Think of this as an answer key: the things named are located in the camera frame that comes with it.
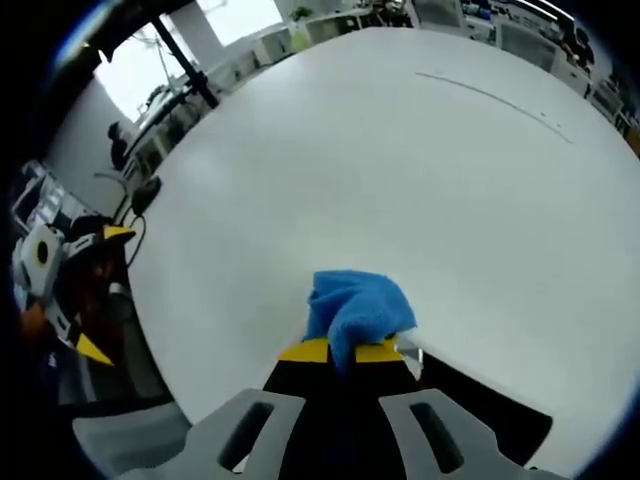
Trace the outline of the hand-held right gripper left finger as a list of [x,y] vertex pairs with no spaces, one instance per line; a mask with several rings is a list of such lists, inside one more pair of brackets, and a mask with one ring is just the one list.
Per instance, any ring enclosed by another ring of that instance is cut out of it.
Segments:
[[261,389],[241,391],[191,427],[187,477],[279,479],[332,374],[326,338],[285,349]]

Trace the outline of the person's left hand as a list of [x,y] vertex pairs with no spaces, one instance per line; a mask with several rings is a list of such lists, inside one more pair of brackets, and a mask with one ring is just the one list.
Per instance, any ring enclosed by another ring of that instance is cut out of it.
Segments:
[[35,302],[20,315],[22,333],[27,344],[36,348],[46,343],[51,336],[51,326],[45,317],[42,306]]

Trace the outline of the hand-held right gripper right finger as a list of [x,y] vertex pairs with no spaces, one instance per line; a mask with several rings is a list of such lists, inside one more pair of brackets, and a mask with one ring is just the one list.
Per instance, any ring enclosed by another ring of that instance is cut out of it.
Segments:
[[498,479],[495,434],[461,405],[424,389],[391,340],[358,346],[351,377],[361,479]]

